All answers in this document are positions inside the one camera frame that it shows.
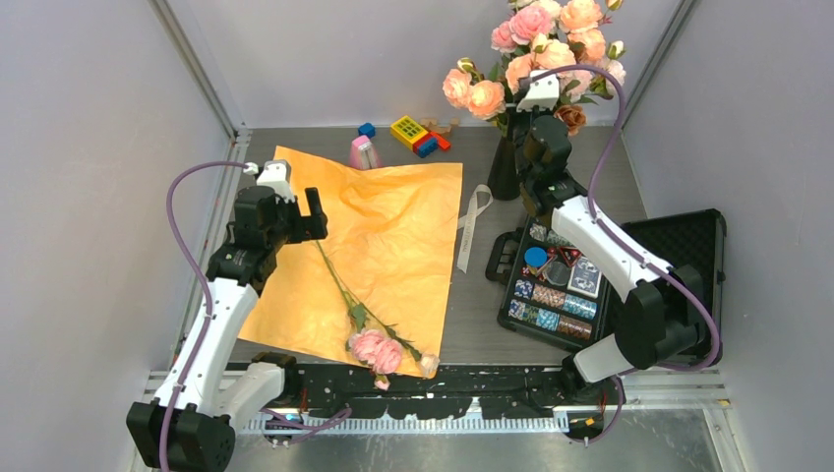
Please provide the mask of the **orange yellow wrapping paper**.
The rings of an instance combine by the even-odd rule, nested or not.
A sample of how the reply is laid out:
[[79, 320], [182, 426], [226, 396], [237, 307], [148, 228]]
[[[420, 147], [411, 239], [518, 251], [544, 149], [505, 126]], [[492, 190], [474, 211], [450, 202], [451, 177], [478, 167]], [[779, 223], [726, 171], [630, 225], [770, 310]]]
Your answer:
[[361, 171], [289, 147], [296, 193], [318, 189], [328, 236], [281, 248], [240, 338], [352, 363], [344, 283], [419, 353], [441, 349], [454, 267], [463, 167], [456, 162]]

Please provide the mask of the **peach peony flower stem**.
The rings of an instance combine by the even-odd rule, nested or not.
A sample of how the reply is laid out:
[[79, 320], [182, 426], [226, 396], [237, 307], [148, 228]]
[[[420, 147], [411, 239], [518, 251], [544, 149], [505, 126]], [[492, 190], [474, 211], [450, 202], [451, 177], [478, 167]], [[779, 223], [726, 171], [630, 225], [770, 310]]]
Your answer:
[[454, 108], [466, 109], [474, 118], [496, 121], [506, 112], [505, 86], [482, 74], [469, 58], [461, 58], [450, 69], [442, 92]]

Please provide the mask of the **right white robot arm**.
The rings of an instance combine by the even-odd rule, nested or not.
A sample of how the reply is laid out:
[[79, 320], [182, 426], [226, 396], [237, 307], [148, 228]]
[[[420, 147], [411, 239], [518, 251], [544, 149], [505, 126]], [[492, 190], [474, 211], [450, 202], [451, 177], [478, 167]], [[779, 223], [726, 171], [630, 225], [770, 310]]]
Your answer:
[[719, 329], [703, 300], [703, 279], [690, 266], [675, 267], [639, 245], [596, 203], [598, 178], [583, 187], [567, 170], [567, 125], [554, 116], [560, 80], [591, 72], [616, 94], [623, 88], [590, 65], [535, 70], [513, 95], [510, 133], [517, 157], [520, 195], [530, 215], [566, 237], [596, 265], [619, 295], [623, 315], [612, 334], [562, 362], [562, 391], [586, 403], [601, 381], [660, 366], [695, 371], [712, 366], [721, 352]]

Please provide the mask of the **cream printed ribbon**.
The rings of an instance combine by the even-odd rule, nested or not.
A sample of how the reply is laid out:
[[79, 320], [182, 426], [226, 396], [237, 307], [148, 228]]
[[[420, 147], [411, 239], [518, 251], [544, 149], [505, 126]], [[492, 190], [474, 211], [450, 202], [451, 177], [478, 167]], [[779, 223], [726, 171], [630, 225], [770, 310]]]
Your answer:
[[493, 201], [491, 189], [486, 184], [477, 185], [470, 195], [464, 214], [458, 219], [457, 228], [462, 233], [455, 266], [463, 273], [468, 271], [477, 218]]

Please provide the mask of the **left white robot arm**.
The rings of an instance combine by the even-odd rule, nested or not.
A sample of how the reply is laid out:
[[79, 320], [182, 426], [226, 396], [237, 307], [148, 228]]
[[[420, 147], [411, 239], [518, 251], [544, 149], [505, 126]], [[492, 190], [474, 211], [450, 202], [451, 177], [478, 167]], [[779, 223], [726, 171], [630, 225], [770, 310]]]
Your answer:
[[192, 328], [169, 374], [149, 402], [131, 405], [126, 426], [145, 466], [159, 471], [223, 471], [237, 436], [269, 402], [293, 405], [302, 391], [295, 361], [268, 354], [253, 361], [228, 388], [220, 384], [240, 330], [254, 310], [286, 245], [328, 235], [317, 188], [306, 189], [302, 214], [290, 185], [291, 166], [273, 160], [240, 169], [255, 177], [240, 190], [222, 244], [200, 266], [178, 229], [173, 198], [166, 198], [169, 225], [203, 292]]

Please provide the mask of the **orange flower bouquet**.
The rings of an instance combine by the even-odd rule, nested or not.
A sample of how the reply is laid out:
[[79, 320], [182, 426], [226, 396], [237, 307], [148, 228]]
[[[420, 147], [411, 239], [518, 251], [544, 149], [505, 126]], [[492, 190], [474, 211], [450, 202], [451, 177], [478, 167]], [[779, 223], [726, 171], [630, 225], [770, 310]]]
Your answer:
[[388, 391], [389, 377], [396, 373], [406, 357], [415, 361], [423, 379], [433, 378], [440, 366], [439, 356], [419, 350], [413, 341], [398, 333], [395, 324], [387, 324], [374, 314], [342, 280], [322, 244], [316, 241], [315, 247], [338, 290], [351, 325], [344, 349], [356, 362], [369, 369], [374, 388]]

